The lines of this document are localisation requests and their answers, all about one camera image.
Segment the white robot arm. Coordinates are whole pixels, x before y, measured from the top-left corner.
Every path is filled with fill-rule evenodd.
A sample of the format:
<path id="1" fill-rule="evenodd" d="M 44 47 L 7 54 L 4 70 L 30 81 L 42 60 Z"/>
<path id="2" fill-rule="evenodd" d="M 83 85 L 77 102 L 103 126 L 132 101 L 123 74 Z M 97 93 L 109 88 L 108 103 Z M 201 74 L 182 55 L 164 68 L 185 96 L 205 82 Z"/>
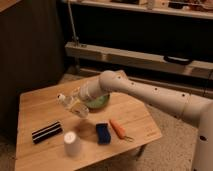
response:
<path id="1" fill-rule="evenodd" d="M 104 71 L 82 84 L 76 92 L 82 102 L 91 102 L 111 92 L 124 93 L 198 129 L 192 171 L 213 171 L 213 99 L 137 83 L 118 72 Z"/>

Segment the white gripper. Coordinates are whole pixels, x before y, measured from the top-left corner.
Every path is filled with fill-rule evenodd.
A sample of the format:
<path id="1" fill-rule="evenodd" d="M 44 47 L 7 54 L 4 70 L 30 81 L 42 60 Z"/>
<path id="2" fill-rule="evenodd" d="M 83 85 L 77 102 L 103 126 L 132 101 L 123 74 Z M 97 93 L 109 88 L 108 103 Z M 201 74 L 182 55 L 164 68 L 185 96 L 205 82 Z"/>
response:
<path id="1" fill-rule="evenodd" d="M 102 96 L 104 90 L 101 88 L 98 80 L 88 81 L 71 93 L 71 96 L 78 98 L 82 102 L 91 102 Z"/>

